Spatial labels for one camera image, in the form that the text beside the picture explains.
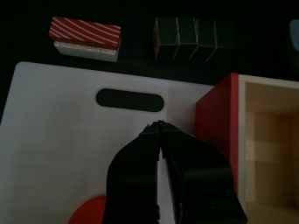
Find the red and white striped block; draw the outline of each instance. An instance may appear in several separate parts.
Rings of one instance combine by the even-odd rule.
[[[50,37],[53,40],[85,46],[118,50],[122,28],[67,17],[54,17]]]
[[[50,37],[62,54],[117,62],[121,30],[121,27],[113,24],[54,17]]]

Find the green block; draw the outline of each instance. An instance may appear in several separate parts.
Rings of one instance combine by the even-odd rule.
[[[174,59],[187,61],[190,60],[198,45],[195,19],[194,17],[178,17],[177,23],[179,29],[179,45]]]
[[[191,61],[206,62],[217,51],[217,24],[214,20],[197,20],[198,48]]]
[[[230,67],[234,61],[236,36],[234,25],[230,21],[217,20],[218,50],[210,58],[210,63],[221,67]]]
[[[154,50],[158,60],[173,60],[178,48],[175,17],[158,17],[154,26]]]

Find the dark background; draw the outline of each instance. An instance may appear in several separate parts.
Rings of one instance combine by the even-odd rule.
[[[15,65],[31,61],[216,85],[230,72],[299,81],[288,64],[289,25],[299,18],[299,1],[109,0],[14,1],[0,7],[0,117]],[[49,38],[53,16],[121,25],[118,63],[61,55]],[[155,17],[194,16],[234,23],[237,57],[230,64],[157,62]]]

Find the red box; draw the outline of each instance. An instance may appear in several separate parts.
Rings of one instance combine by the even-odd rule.
[[[233,73],[197,103],[197,137],[232,162],[250,223],[299,223],[299,82]]]

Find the cutting board handle hole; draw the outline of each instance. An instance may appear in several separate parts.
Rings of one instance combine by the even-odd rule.
[[[97,96],[102,107],[134,109],[149,112],[159,112],[165,108],[165,99],[158,94],[146,94],[131,91],[105,88]]]

